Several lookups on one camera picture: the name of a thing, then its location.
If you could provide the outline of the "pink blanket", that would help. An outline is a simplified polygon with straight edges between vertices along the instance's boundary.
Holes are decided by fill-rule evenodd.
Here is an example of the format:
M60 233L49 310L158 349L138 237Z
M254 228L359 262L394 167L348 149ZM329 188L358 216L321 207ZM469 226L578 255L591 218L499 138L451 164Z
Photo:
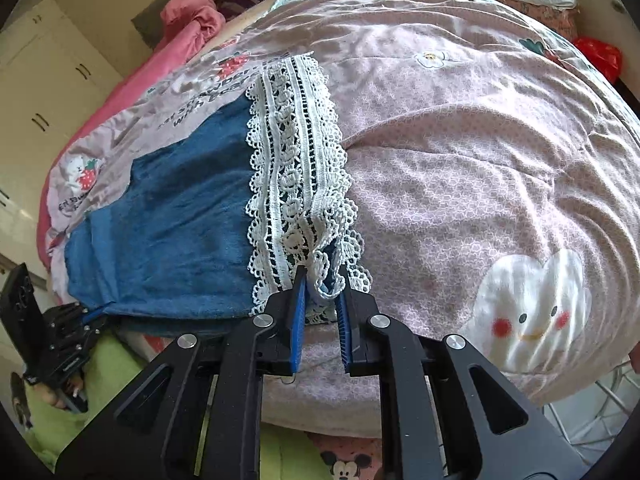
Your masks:
M194 58L226 22L214 0L169 0L160 12L160 19L163 37L151 57L114 88L64 148L70 148L107 119L126 110L153 84Z

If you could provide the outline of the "cream wardrobe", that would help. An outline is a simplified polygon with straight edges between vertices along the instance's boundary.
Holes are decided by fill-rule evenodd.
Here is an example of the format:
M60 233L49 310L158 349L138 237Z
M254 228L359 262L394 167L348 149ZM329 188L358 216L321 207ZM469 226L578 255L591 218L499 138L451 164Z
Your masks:
M121 80L54 0L1 33L1 255L40 278L47 274L36 245L44 179Z

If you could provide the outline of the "dark grey headboard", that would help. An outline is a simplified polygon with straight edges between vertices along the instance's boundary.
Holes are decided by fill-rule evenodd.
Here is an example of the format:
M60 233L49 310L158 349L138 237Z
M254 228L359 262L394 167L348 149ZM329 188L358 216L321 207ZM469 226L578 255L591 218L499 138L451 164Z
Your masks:
M160 17L163 8L161 3L154 1L131 20L143 42L150 49L155 49L164 36L164 23Z

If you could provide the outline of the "pink strawberry bear quilt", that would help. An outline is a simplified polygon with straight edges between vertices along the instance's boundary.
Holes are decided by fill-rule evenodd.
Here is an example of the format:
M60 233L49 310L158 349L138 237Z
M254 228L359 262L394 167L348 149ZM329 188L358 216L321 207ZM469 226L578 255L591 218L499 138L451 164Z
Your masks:
M639 122L564 38L495 0L276 0L58 156L52 271L135 158L199 125L249 70L310 54L326 75L380 309L415 333L458 333L534 402L570 396L639 340ZM333 321L310 324L264 417L374 437L378 384L344 375Z

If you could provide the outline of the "blue denim pants lace hem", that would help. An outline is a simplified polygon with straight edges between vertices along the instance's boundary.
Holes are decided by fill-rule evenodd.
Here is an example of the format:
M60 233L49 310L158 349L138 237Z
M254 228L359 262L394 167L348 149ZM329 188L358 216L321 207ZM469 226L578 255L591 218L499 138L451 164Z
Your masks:
M243 75L241 92L137 157L114 202L70 230L52 271L107 315L232 320L307 272L310 324L346 288L368 292L352 179L326 75L310 54Z

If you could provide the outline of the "red plastic bag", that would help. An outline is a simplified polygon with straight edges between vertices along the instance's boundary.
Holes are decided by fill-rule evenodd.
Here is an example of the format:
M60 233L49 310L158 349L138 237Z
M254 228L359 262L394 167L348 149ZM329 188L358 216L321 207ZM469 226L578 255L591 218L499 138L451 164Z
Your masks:
M578 37L573 44L610 84L620 79L623 55L612 44L590 37Z

